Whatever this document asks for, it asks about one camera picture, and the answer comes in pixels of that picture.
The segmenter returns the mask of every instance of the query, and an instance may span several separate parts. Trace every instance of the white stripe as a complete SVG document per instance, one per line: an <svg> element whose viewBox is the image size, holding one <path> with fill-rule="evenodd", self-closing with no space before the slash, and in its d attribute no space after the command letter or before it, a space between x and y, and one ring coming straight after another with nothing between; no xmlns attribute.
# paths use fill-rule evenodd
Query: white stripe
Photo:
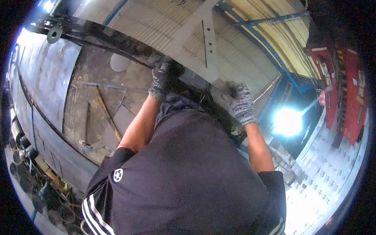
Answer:
<svg viewBox="0 0 376 235"><path fill-rule="evenodd" d="M100 227L99 224L95 221L95 219L91 216L87 198L83 201L83 205L85 207L86 214L88 215L89 221L94 225L94 227L98 230L101 235L107 235Z"/></svg>
<svg viewBox="0 0 376 235"><path fill-rule="evenodd" d="M283 221L283 219L282 219L282 217L281 217L281 219L279 220L279 224L277 225L277 227L275 227L275 228L270 232L269 235L275 234L275 233L278 231L278 229L281 227L282 221Z"/></svg>
<svg viewBox="0 0 376 235"><path fill-rule="evenodd" d="M83 218L86 220L86 223L88 224L89 228L90 228L91 231L94 233L94 235L98 235L98 234L95 232L94 228L91 226L91 223L89 223L88 219L86 218L85 211L84 211L84 209L83 209L83 204L82 204L81 208L82 208Z"/></svg>
<svg viewBox="0 0 376 235"><path fill-rule="evenodd" d="M285 231L285 225L286 223L283 223L283 226L277 235L281 235Z"/></svg>
<svg viewBox="0 0 376 235"><path fill-rule="evenodd" d="M111 235L115 235L114 230L111 228L111 226L109 226L106 222L103 221L102 216L100 215L98 210L95 208L94 196L90 195L89 200L90 200L90 207L92 211L94 212L95 216L97 217L99 223L103 227L105 227L111 233Z"/></svg>

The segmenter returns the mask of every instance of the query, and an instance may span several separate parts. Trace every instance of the corrugated metal roof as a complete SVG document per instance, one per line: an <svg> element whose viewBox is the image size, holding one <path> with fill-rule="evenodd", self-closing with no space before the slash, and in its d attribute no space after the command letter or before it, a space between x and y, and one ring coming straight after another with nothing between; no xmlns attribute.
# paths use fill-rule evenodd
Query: corrugated metal roof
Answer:
<svg viewBox="0 0 376 235"><path fill-rule="evenodd" d="M306 11L299 0L228 0L227 2L235 12L248 21ZM267 21L253 28L271 44L290 72L320 79L314 62L303 52L309 36L308 27L309 17L298 17L281 22Z"/></svg>
<svg viewBox="0 0 376 235"><path fill-rule="evenodd" d="M121 0L90 0L80 5L73 16L103 24L120 2Z"/></svg>
<svg viewBox="0 0 376 235"><path fill-rule="evenodd" d="M170 0L129 0L109 27L164 52L174 34L201 4L189 1L178 6ZM214 12L213 21L219 77L243 82L253 94L265 90L279 75L275 66L255 44ZM202 27L195 28L183 45L183 52L205 64Z"/></svg>

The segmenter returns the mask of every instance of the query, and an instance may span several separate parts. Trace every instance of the circular metal disc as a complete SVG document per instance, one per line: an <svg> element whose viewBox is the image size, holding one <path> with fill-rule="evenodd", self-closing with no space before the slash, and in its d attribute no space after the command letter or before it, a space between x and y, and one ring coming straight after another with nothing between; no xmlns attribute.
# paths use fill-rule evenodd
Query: circular metal disc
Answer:
<svg viewBox="0 0 376 235"><path fill-rule="evenodd" d="M129 66L130 60L118 54L113 54L110 65L115 72L123 72Z"/></svg>
<svg viewBox="0 0 376 235"><path fill-rule="evenodd" d="M61 30L61 28L54 26L47 34L47 42L49 44L56 43L60 39L62 33L63 31Z"/></svg>

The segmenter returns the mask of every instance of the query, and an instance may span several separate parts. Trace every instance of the work glove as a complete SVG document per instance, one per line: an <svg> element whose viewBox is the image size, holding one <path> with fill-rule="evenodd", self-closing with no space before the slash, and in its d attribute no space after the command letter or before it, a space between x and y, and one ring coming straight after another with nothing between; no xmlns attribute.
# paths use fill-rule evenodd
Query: work glove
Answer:
<svg viewBox="0 0 376 235"><path fill-rule="evenodd" d="M166 100L170 90L170 78L168 75L172 61L171 57L165 56L160 67L152 70L153 83L149 89L149 94L161 102Z"/></svg>
<svg viewBox="0 0 376 235"><path fill-rule="evenodd" d="M230 94L224 94L222 98L230 105L236 119L243 126L257 121L253 115L253 96L248 87L243 83L229 82L228 84L234 90L235 97L233 98Z"/></svg>

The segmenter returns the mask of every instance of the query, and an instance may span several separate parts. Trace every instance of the red panel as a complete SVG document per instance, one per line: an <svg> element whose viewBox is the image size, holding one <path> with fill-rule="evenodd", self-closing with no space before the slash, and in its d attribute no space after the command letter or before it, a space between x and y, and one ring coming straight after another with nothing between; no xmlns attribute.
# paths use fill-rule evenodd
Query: red panel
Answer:
<svg viewBox="0 0 376 235"><path fill-rule="evenodd" d="M366 87L364 79L359 80L359 70L362 70L362 68L357 53L349 49L344 49L343 59L345 61L344 69L347 80L347 100L342 134L352 145L354 145L359 136L360 130L365 123L367 110L365 95ZM358 123L360 109L362 109L362 112Z"/></svg>
<svg viewBox="0 0 376 235"><path fill-rule="evenodd" d="M307 49L307 51L321 76L325 91L326 128L330 129L336 118L335 113L338 104L337 81L335 79L332 57L326 47L320 49Z"/></svg>

